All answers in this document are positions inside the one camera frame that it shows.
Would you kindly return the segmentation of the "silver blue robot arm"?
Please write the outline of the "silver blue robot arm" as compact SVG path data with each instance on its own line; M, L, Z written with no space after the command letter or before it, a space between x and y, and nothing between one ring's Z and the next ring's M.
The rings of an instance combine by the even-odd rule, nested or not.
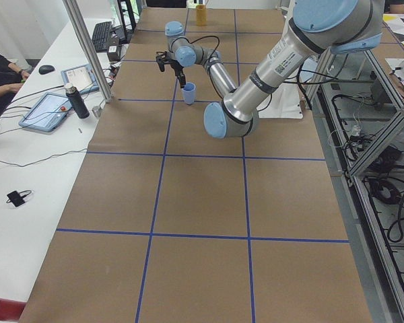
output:
M204 112L206 132L214 137L244 137L259 123L261 105L308 57L330 49L333 54L370 50L380 44L384 1L296 1L288 30L240 85L236 85L219 53L192 44L180 22L168 22L168 48L157 52L163 71L170 65L181 86L183 69L200 65L210 77L221 102Z

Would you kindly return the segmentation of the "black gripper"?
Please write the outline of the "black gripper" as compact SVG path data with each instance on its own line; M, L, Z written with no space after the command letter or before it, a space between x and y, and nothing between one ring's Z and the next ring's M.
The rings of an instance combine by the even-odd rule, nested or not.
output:
M187 80L184 74L184 67L174 59L170 54L167 54L167 64L171 66L174 70L175 76L177 76L177 80L179 82L180 88L184 88L187 84Z

